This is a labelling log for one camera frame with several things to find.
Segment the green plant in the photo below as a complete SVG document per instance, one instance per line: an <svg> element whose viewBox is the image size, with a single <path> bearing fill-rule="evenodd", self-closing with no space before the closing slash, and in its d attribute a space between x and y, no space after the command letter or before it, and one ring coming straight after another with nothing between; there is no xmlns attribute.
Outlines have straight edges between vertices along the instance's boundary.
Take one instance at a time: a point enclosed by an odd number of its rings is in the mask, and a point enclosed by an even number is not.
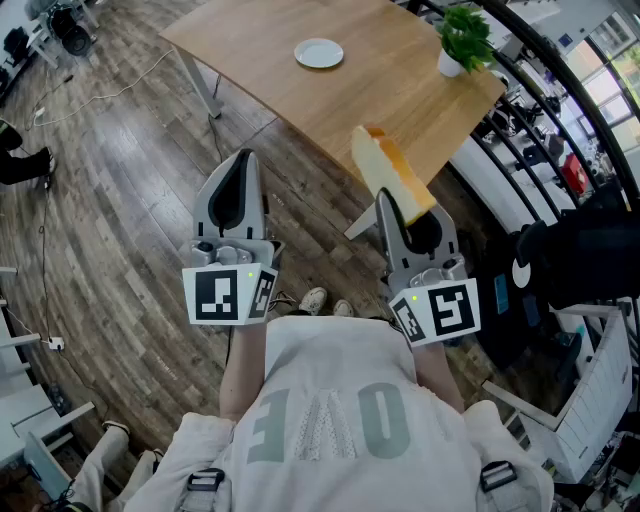
<svg viewBox="0 0 640 512"><path fill-rule="evenodd" d="M482 69L484 62L493 62L491 44L487 40L491 29L478 11L452 7L445 11L444 23L437 27L444 51L469 73L472 69Z"/></svg>

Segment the white plate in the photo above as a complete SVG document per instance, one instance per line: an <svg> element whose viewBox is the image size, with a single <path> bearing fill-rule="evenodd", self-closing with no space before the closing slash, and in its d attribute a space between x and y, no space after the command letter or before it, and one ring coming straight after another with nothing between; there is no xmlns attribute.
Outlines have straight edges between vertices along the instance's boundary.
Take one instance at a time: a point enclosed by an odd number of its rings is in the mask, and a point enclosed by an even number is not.
<svg viewBox="0 0 640 512"><path fill-rule="evenodd" d="M330 68L342 61L344 51L338 43L329 39L307 39L302 41L293 54L296 60L310 68Z"/></svg>

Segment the power outlet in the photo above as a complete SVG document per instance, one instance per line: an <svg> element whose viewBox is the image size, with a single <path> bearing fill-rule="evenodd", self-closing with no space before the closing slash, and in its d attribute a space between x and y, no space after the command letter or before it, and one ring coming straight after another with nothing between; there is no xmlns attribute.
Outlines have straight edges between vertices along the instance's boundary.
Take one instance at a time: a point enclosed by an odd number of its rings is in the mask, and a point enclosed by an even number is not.
<svg viewBox="0 0 640 512"><path fill-rule="evenodd" d="M64 350L64 340L59 336L54 336L53 338L49 338L49 348L51 350L55 350L59 352L60 350Z"/></svg>

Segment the sleeve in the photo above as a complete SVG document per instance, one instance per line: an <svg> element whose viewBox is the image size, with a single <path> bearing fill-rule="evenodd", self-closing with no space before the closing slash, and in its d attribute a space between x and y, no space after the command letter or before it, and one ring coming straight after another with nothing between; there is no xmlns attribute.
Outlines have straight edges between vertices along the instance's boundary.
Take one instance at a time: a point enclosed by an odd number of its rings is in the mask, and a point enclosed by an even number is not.
<svg viewBox="0 0 640 512"><path fill-rule="evenodd" d="M174 512L189 476L209 468L231 444L235 423L187 413L156 473L129 500L125 512Z"/></svg>
<svg viewBox="0 0 640 512"><path fill-rule="evenodd" d="M504 486L510 486L508 493L501 493L508 496L508 500L512 502L510 506L520 510L517 506L519 504L522 510L548 512L553 501L553 480L549 473L529 457L502 424L496 405L483 400L467 409L463 417L469 440L479 453L483 467L490 462L503 460L513 464L518 479ZM503 508L494 503L496 498L498 496L485 495L478 487L477 510Z"/></svg>

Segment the table leg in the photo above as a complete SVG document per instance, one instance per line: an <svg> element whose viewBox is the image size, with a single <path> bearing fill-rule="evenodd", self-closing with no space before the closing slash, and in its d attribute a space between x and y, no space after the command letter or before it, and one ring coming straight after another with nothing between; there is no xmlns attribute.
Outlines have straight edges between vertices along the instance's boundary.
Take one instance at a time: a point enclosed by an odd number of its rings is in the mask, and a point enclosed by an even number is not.
<svg viewBox="0 0 640 512"><path fill-rule="evenodd" d="M86 14L87 18L89 18L89 21L91 22L91 24L96 28L100 28L100 24L98 23L98 20L96 20L96 17L89 10L87 5L84 3L84 0L80 0L80 4L82 5L82 10Z"/></svg>
<svg viewBox="0 0 640 512"><path fill-rule="evenodd" d="M344 232L349 240L353 240L360 233L364 233L367 229L373 226L377 222L376 218L376 203L372 203L356 221L351 224L349 229Z"/></svg>
<svg viewBox="0 0 640 512"><path fill-rule="evenodd" d="M187 52L176 48L175 46L174 49L180 57L180 60L182 61L185 70L187 71L187 75L189 75L189 78L191 79L193 87L200 96L200 99L204 102L204 106L209 111L209 114L211 114L211 116L214 118L220 117L221 112L220 107L218 106L218 102L213 99L211 91L209 91L204 78L202 78L202 74L200 73L196 62L193 60L193 57Z"/></svg>
<svg viewBox="0 0 640 512"><path fill-rule="evenodd" d="M35 43L32 47L44 60L46 60L51 65L51 67L53 67L53 69L58 69L58 64L56 63L56 61L47 55L47 52L44 51L44 48L42 48L39 43Z"/></svg>

